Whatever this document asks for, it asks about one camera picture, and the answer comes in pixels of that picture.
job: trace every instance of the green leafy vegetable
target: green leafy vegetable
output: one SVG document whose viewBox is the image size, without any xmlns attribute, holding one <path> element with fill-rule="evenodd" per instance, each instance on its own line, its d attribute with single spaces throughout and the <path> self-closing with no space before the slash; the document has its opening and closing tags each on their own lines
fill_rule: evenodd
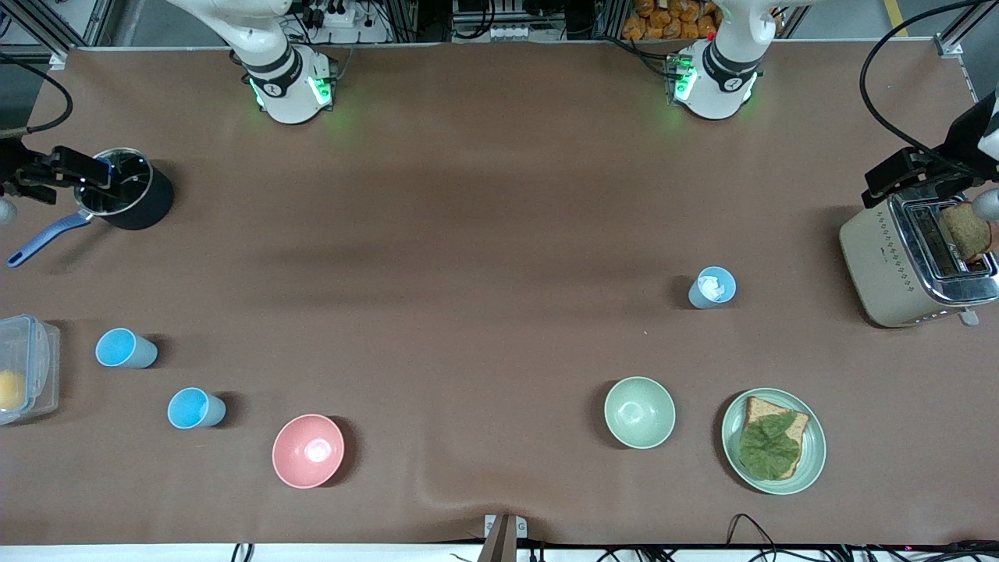
<svg viewBox="0 0 999 562">
<path fill-rule="evenodd" d="M 784 432 L 797 412 L 763 416 L 748 424 L 739 438 L 739 461 L 749 474 L 761 480 L 776 480 L 790 470 L 801 447 Z"/>
</svg>

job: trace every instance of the cup with white contents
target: cup with white contents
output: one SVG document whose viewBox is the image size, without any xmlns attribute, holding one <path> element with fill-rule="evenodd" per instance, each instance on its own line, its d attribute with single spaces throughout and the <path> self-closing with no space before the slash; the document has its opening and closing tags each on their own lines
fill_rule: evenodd
<svg viewBox="0 0 999 562">
<path fill-rule="evenodd" d="M 712 265 L 697 275 L 687 297 L 697 308 L 714 308 L 735 296 L 735 278 L 723 267 Z"/>
</svg>

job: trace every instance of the pink bowl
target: pink bowl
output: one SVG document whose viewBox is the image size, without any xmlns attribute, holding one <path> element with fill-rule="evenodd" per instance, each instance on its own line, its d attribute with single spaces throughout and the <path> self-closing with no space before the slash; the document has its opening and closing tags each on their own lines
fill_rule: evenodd
<svg viewBox="0 0 999 562">
<path fill-rule="evenodd" d="M 271 461 L 285 484 L 315 488 L 329 480 L 344 461 L 344 434 L 326 416 L 299 416 L 278 433 Z"/>
</svg>

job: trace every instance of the green bowl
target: green bowl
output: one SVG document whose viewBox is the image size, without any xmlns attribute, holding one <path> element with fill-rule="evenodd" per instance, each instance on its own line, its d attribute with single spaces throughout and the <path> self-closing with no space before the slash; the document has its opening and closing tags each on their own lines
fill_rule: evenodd
<svg viewBox="0 0 999 562">
<path fill-rule="evenodd" d="M 603 419 L 621 443 L 634 449 L 651 449 L 672 433 L 676 407 L 661 384 L 645 377 L 631 377 L 617 381 L 607 393 Z"/>
<path fill-rule="evenodd" d="M 798 467 L 794 470 L 794 474 L 787 480 L 761 480 L 749 474 L 743 468 L 742 462 L 739 461 L 739 437 L 742 436 L 742 426 L 746 419 L 746 402 L 749 401 L 750 396 L 804 412 L 811 418 L 808 425 L 805 426 L 805 433 L 801 440 L 801 460 L 798 461 Z M 822 468 L 825 466 L 825 433 L 822 431 L 822 424 L 818 422 L 815 412 L 797 396 L 776 388 L 747 390 L 732 401 L 721 420 L 721 446 L 725 449 L 728 463 L 746 483 L 757 490 L 778 496 L 796 494 L 811 486 L 818 479 L 818 475 L 822 473 Z"/>
</svg>

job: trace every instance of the bread slice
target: bread slice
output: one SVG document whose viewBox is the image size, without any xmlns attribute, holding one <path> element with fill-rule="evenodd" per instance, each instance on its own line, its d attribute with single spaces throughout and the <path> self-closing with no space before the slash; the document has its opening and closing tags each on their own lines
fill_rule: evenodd
<svg viewBox="0 0 999 562">
<path fill-rule="evenodd" d="M 950 232 L 964 261 L 981 259 L 992 245 L 988 221 L 975 215 L 971 203 L 959 203 L 940 211 L 940 222 Z"/>
<path fill-rule="evenodd" d="M 746 423 L 750 423 L 758 420 L 763 416 L 772 416 L 774 414 L 783 414 L 785 412 L 791 411 L 790 408 L 784 408 L 783 406 L 778 406 L 773 402 L 767 402 L 761 398 L 756 398 L 755 396 L 750 396 L 749 401 L 746 402 Z M 798 412 L 798 415 L 794 417 L 794 422 L 791 423 L 791 427 L 787 428 L 784 435 L 790 437 L 798 444 L 798 450 L 801 451 L 802 441 L 805 435 L 805 426 L 808 425 L 808 414 Z M 798 453 L 798 458 L 794 459 L 794 463 L 791 464 L 791 468 L 787 469 L 787 472 L 780 475 L 777 480 L 787 480 L 793 474 L 795 469 L 798 468 L 798 463 L 801 462 L 801 453 Z"/>
</svg>

